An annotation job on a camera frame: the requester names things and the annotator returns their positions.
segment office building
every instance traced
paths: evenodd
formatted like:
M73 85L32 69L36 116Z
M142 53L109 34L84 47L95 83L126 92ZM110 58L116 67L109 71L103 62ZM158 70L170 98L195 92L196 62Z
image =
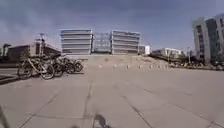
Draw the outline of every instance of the office building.
M112 54L138 54L140 34L134 32L112 31Z
M152 52L153 55L165 56L170 58L179 58L183 51L173 48L162 48Z
M62 52L68 55L91 54L92 30L62 30Z
M205 63L221 61L224 54L224 14L193 21L196 58Z
M138 54L140 55L149 55L151 53L151 48L149 45L139 44Z
M111 54L110 33L94 33L92 53Z

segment white building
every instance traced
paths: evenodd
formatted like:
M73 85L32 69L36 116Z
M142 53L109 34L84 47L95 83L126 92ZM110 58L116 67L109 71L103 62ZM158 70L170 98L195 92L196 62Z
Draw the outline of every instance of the white building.
M193 29L196 58L206 63L220 59L224 53L224 14L208 20L198 18Z
M179 56L182 54L182 51L178 49L173 49L173 48L162 48L162 49L153 51L153 54L171 57L171 58L179 58Z
M149 45L139 44L138 53L141 55L149 55L151 53L151 47Z

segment tall building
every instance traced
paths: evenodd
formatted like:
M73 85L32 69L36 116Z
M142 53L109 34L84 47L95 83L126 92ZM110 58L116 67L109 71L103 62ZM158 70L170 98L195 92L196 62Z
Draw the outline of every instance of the tall building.
M222 60L224 55L224 14L193 21L195 52L206 63Z
M68 55L91 54L92 30L62 30L62 52Z
M112 54L138 54L140 34L134 32L112 31Z

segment building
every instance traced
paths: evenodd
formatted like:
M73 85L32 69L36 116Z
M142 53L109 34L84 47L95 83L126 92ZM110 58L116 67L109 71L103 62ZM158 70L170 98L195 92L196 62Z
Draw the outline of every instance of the building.
M153 55L165 56L170 58L179 58L183 51L172 48L162 48L152 52Z
M91 54L92 30L62 30L62 52L68 55Z
M41 51L40 43L34 43L31 45L19 45L9 47L7 52L7 57L10 62L18 62L23 57L27 56L39 56ZM46 44L43 47L43 54L50 55L50 54L59 54L61 51L53 46Z
M94 33L92 53L111 54L110 33Z
M149 55L151 53L151 48L149 45L139 44L138 53L140 55Z
M138 54L140 34L134 32L112 31L112 54Z
M224 14L193 21L195 53L205 63L221 61L224 54Z

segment bicycle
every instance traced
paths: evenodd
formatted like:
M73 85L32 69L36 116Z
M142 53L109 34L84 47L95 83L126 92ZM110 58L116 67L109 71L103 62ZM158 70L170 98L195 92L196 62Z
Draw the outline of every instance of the bicycle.
M52 61L49 58L42 57L27 57L19 65L17 75L20 79L27 79L32 76L33 70L42 76L43 79L52 79L55 74Z

